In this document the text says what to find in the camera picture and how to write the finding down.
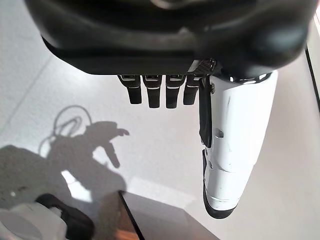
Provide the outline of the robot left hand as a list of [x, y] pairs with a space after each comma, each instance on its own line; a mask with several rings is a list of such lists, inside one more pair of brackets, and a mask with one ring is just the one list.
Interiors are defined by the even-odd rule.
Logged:
[[199, 100], [203, 201], [237, 207], [256, 164], [278, 69], [304, 50], [317, 0], [28, 0], [44, 44], [92, 75], [116, 75], [132, 104]]

